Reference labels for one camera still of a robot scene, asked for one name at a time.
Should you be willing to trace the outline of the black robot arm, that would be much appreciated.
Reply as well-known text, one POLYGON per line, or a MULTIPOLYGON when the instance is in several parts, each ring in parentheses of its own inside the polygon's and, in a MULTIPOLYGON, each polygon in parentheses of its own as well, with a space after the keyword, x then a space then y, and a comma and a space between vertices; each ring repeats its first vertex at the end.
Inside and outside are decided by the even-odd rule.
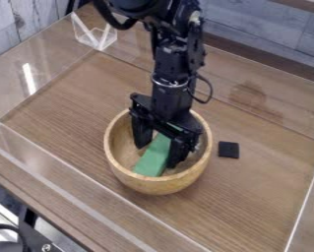
POLYGON ((166 166, 195 150, 202 126, 191 113, 203 65, 202 17, 197 0, 94 0, 107 23, 126 31, 142 23, 150 32, 152 92, 130 95, 134 144, 143 148, 155 132, 170 138, 166 166))

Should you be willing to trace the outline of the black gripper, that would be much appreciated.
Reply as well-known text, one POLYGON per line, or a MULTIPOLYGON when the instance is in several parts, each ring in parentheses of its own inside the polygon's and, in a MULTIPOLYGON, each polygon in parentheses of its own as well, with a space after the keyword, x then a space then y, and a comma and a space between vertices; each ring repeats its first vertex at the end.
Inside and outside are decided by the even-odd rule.
POLYGON ((197 78, 168 81, 151 77, 151 95, 134 93, 131 99, 131 129, 135 146, 142 149, 152 139, 152 131, 171 140, 167 168, 174 168, 197 148, 202 126, 193 116, 197 78))

